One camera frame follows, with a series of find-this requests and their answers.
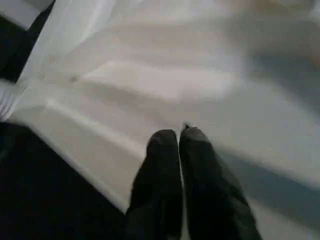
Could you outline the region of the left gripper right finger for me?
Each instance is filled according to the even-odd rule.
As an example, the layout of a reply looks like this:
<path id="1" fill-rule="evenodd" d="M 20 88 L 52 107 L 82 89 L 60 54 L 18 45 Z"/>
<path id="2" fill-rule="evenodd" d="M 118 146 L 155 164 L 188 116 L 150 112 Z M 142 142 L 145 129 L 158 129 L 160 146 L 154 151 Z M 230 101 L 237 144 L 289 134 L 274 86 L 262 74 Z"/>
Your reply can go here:
<path id="1" fill-rule="evenodd" d="M 201 129 L 185 125 L 179 157 L 190 239 L 262 239 L 240 183 Z"/>

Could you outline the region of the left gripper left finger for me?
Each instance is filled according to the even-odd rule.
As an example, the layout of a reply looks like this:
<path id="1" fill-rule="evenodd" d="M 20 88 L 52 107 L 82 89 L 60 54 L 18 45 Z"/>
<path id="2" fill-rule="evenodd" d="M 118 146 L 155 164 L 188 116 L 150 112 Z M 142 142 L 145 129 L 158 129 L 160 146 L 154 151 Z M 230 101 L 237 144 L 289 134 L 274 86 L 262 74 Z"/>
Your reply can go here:
<path id="1" fill-rule="evenodd" d="M 155 132 L 131 188 L 125 213 L 126 240 L 179 240 L 182 235 L 182 181 L 176 133 Z"/>

